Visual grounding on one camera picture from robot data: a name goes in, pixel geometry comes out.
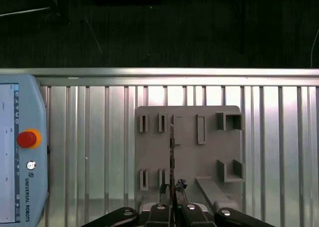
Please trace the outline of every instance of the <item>gray bracket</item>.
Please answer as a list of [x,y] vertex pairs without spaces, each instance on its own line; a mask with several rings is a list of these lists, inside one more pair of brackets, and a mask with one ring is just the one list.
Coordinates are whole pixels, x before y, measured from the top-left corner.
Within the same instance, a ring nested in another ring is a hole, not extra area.
[[139,204],[159,201],[169,184],[169,125],[174,125],[175,181],[187,180],[188,201],[241,210],[243,115],[237,106],[142,106],[137,109],[136,188]]

